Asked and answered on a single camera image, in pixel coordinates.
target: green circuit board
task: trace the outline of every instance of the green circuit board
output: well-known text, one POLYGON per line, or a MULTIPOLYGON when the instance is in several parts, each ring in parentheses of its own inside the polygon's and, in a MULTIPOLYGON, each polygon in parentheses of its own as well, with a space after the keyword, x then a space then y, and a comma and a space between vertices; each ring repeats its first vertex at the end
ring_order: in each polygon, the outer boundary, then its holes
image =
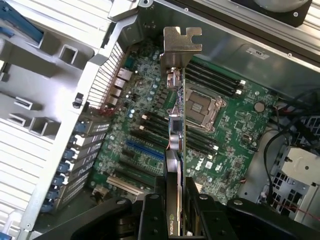
MULTIPOLYGON (((110 184, 109 177, 125 182, 136 191, 149 193, 153 191, 155 176, 163 174, 162 157, 168 144, 165 133, 168 127, 161 126, 160 122, 152 125, 151 120, 144 123, 143 118, 157 115, 165 121, 167 110, 176 101, 176 93, 168 91, 166 82, 160 78, 161 52, 160 47, 147 40, 127 57, 124 67, 134 74, 123 89, 113 115, 109 116, 112 124, 88 181, 91 188, 99 184, 109 189, 112 196, 134 199, 135 194, 110 184), (151 124, 150 131, 141 127, 144 124, 151 124)), ((214 195, 225 203, 237 194, 278 98, 266 88, 200 58, 194 57, 192 62, 232 80, 242 80, 240 93, 230 96, 186 76, 190 89, 208 99, 218 96, 223 100, 210 131, 194 124, 187 126, 187 137, 189 135, 194 141, 190 146, 199 146, 199 150, 191 149, 187 144, 186 175, 193 177, 202 193, 214 195), (218 149, 203 149, 201 138, 218 149)))

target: red wire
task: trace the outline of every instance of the red wire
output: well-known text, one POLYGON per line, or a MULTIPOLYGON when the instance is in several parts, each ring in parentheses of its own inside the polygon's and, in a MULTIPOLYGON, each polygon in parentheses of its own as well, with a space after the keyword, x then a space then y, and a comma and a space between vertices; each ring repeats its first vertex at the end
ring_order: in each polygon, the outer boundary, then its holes
POLYGON ((307 211, 304 211, 304 210, 302 210, 302 209, 300 209, 300 208, 298 208, 298 207, 296 207, 296 206, 287 206, 287 205, 283 205, 283 204, 281 204, 280 202, 277 202, 277 201, 274 201, 274 202, 275 202, 276 204, 278 204, 279 206, 285 208, 285 209, 288 209, 288 210, 291 210, 291 209, 298 210, 298 211, 300 211, 300 212, 302 212, 302 213, 304 213, 304 214, 306 214, 306 215, 309 215, 309 216, 312 217, 313 219, 315 219, 315 220, 317 220, 317 221, 320 221, 320 217, 314 216, 314 215, 312 215, 311 213, 309 213, 309 212, 307 212, 307 211))

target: label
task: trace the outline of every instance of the label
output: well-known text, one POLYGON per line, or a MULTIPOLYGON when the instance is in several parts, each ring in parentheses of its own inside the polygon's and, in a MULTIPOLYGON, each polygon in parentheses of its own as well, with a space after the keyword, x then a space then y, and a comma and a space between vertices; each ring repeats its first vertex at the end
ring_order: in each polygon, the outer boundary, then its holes
POLYGON ((200 167, 202 165, 202 163, 204 162, 205 158, 204 157, 201 157, 198 161, 198 163, 196 164, 196 167, 195 167, 195 170, 200 170, 200 167))
POLYGON ((215 167, 215 171, 216 172, 220 172, 222 169, 222 163, 218 164, 216 167, 215 167))
POLYGON ((171 214, 169 216, 169 220, 170 220, 170 235, 174 234, 174 220, 175 220, 175 216, 173 214, 171 214))
POLYGON ((213 165, 212 162, 207 161, 204 167, 205 167, 206 169, 211 169, 211 168, 212 168, 212 165, 213 165))
POLYGON ((267 58, 270 57, 269 55, 264 54, 263 52, 258 51, 252 47, 249 47, 246 52, 262 60, 266 60, 267 58))

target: white sticker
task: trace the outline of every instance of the white sticker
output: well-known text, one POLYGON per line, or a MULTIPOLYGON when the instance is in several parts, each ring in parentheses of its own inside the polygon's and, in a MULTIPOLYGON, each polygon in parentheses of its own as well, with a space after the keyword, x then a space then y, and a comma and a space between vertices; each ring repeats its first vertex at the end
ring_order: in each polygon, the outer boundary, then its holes
POLYGON ((212 168, 212 165, 213 165, 212 162, 207 161, 206 164, 205 164, 205 168, 206 168, 206 169, 211 169, 211 168, 212 168))
POLYGON ((267 58, 269 58, 270 56, 267 55, 267 54, 264 54, 263 52, 261 51, 258 51, 252 47, 249 47, 248 50, 246 51, 247 53, 257 57, 257 58, 260 58, 262 60, 266 60, 267 58))

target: motherboard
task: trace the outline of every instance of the motherboard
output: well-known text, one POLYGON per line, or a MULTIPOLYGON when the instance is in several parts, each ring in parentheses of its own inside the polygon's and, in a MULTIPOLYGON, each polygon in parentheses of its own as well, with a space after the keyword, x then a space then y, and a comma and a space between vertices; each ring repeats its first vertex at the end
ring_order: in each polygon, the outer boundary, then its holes
MULTIPOLYGON (((163 175, 168 114, 177 100, 160 73, 160 46, 133 46, 123 68, 133 74, 107 112, 111 128, 88 181, 108 196, 134 200, 163 175)), ((237 74, 194 57, 185 68, 187 177, 222 203, 233 198, 265 131, 277 96, 237 74)))

